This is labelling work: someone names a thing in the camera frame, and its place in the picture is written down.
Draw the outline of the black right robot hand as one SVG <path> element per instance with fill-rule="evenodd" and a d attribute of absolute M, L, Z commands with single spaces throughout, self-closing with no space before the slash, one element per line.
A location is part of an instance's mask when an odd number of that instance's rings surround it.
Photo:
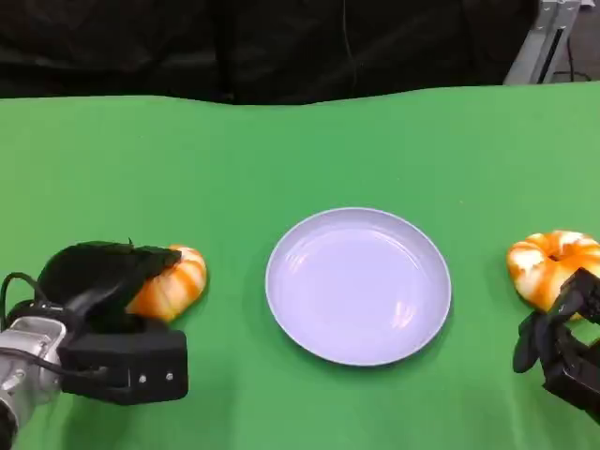
<path fill-rule="evenodd" d="M 585 344 L 566 325 L 574 315 L 599 323 L 599 277 L 579 268 L 567 279 L 548 313 L 532 312 L 518 327 L 513 370 L 541 364 L 543 387 L 599 420 L 599 342 Z"/>

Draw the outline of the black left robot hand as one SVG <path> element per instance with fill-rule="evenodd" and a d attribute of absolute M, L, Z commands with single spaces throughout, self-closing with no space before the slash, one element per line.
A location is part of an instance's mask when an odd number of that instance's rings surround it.
<path fill-rule="evenodd" d="M 173 268 L 179 250 L 130 243 L 84 242 L 53 255 L 37 278 L 37 301 L 59 306 L 98 334 L 160 329 L 157 319 L 127 312 L 145 282 Z"/>

